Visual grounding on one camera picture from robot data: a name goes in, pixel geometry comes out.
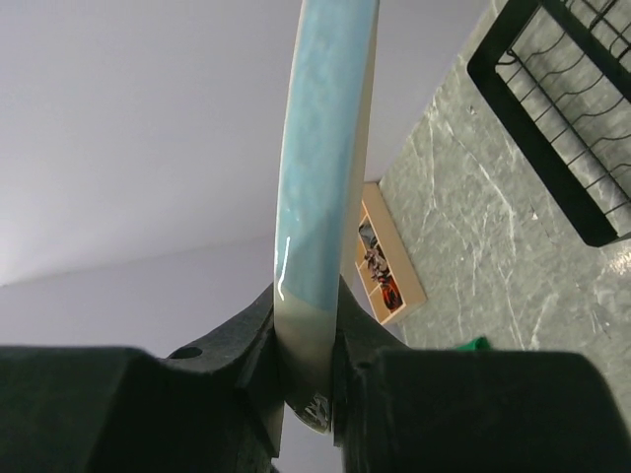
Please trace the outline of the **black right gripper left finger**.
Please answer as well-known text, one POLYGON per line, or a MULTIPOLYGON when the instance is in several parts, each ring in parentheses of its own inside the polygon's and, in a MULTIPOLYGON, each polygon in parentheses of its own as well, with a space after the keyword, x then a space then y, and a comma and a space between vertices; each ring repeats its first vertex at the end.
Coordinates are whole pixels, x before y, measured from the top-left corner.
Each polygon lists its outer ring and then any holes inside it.
POLYGON ((5 472, 269 472, 283 395, 273 292, 157 358, 129 347, 1 350, 5 472))

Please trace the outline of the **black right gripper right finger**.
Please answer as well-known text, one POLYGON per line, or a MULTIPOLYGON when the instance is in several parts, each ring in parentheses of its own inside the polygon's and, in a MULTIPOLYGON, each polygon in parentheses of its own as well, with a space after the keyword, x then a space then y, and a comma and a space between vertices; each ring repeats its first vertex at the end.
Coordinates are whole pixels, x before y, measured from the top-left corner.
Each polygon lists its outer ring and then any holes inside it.
POLYGON ((348 472, 626 472, 610 388, 565 352, 417 350, 339 288, 333 431, 348 472))

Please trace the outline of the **beige and blue plate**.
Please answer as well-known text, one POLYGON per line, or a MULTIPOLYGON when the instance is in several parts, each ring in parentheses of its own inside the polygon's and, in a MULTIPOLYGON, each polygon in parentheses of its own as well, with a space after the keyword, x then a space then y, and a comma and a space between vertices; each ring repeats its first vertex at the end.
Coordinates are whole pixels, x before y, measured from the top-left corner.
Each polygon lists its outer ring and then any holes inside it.
POLYGON ((281 144, 274 328, 285 400, 310 429, 332 424, 340 280, 353 257, 372 104, 380 5, 306 1, 281 144))

